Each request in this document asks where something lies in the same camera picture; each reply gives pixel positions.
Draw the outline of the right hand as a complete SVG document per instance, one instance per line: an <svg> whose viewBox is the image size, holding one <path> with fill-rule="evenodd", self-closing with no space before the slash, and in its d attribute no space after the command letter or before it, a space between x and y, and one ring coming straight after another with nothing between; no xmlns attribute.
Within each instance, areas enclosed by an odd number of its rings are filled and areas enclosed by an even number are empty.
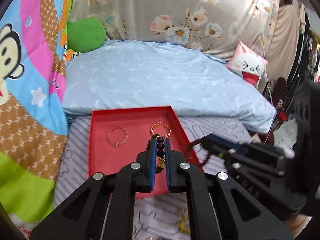
<svg viewBox="0 0 320 240"><path fill-rule="evenodd" d="M304 230L311 219L311 216L298 214L289 222L285 223L285 225L291 230L293 238L295 239Z"/></svg>

